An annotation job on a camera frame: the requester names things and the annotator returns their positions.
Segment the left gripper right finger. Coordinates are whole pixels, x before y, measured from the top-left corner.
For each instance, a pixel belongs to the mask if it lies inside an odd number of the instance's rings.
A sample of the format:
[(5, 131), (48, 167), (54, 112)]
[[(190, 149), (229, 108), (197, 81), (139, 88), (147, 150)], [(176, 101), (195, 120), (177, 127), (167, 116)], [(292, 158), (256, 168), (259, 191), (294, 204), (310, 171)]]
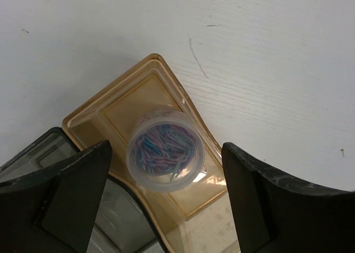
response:
[(233, 143), (222, 146), (242, 252), (353, 252), (354, 193), (297, 178)]

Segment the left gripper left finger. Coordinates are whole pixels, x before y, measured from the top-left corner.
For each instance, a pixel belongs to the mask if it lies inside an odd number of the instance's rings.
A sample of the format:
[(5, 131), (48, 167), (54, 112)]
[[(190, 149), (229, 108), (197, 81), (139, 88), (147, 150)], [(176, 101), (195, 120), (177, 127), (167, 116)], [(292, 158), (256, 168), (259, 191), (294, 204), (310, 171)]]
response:
[(1, 252), (86, 252), (112, 157), (107, 140), (1, 183)]

